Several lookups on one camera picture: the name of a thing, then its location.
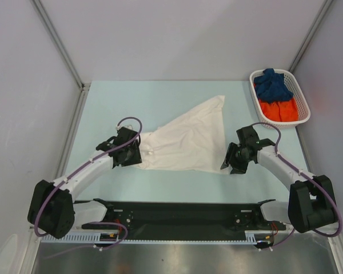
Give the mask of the white t shirt red print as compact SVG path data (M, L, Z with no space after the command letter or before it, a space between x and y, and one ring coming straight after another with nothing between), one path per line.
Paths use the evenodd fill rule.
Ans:
M215 96L153 132L141 134L143 170L202 171L221 169L227 152L222 108L225 97Z

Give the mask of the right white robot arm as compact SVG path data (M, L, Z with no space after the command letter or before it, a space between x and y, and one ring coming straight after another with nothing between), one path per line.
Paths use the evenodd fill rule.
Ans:
M252 222L265 229L273 221L288 223L299 233L314 231L322 236L320 228L336 223L335 237L342 231L342 216L336 204L331 180L296 167L279 151L278 138L260 139L253 125L237 130L238 143L228 146L221 168L230 167L232 174L245 174L250 162L259 164L273 174L289 191L287 202L264 202L252 214Z

